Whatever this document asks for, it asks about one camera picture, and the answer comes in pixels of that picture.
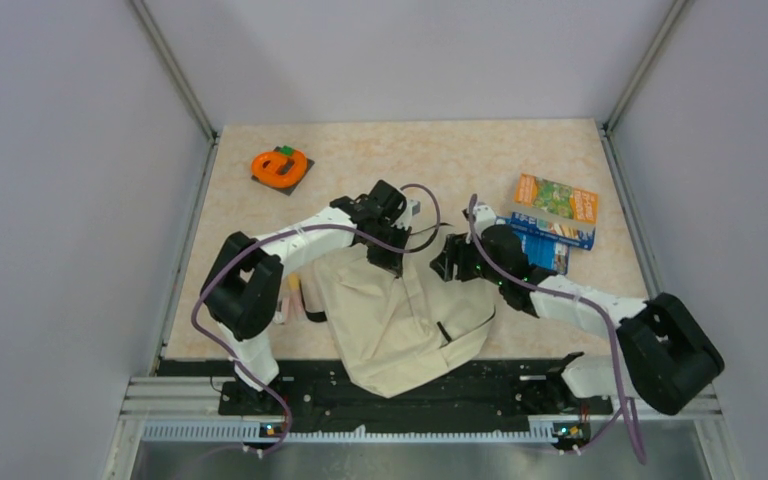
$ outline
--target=white wall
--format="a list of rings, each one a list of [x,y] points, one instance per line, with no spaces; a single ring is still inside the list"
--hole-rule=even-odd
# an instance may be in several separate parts
[[[605,119],[671,0],[149,0],[214,125]]]
[[[0,478],[101,474],[205,154],[124,0],[0,1]]]
[[[715,383],[768,478],[768,2],[696,2],[618,133],[668,289],[725,357]]]

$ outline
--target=table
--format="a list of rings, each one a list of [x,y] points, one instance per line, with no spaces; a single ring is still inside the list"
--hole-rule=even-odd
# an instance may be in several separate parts
[[[291,196],[251,180],[251,160],[289,145],[316,162]],[[303,220],[334,198],[368,192],[378,179],[400,186],[423,183],[440,201],[443,221],[466,231],[461,210],[472,193],[504,214],[502,207],[522,172],[599,194],[596,243],[573,249],[568,276],[624,296],[646,296],[628,226],[614,188],[596,123],[590,119],[234,125],[224,129],[195,234],[174,324],[164,352],[168,359],[225,358],[224,351],[190,325],[192,305],[225,238],[243,231],[269,233]],[[415,230],[433,224],[423,202]],[[202,309],[199,319],[218,333]],[[325,324],[306,320],[269,327],[278,359],[334,359]],[[561,357],[582,351],[608,354],[607,341],[551,319],[508,307],[501,298],[484,359]]]

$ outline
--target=gray floor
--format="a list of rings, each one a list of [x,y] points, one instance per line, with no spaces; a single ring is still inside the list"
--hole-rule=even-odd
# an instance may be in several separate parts
[[[216,445],[144,443],[132,480],[709,478],[691,422],[647,423],[643,435],[646,467],[637,463],[622,424],[581,457],[528,453],[517,445],[295,444],[263,461],[226,450],[193,464]]]

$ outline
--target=orange plastic toy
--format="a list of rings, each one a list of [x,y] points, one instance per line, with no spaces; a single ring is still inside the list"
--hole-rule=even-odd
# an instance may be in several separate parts
[[[263,152],[252,160],[252,175],[272,188],[290,188],[299,183],[308,170],[304,153],[284,146]]]

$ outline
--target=fabric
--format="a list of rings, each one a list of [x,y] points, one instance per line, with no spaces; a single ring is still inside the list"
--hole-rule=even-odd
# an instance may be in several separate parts
[[[401,278],[370,265],[363,246],[329,254],[301,272],[306,308],[324,309],[356,385],[389,398],[481,350],[494,315],[492,285],[481,279],[443,282],[429,267],[443,237],[405,255]]]

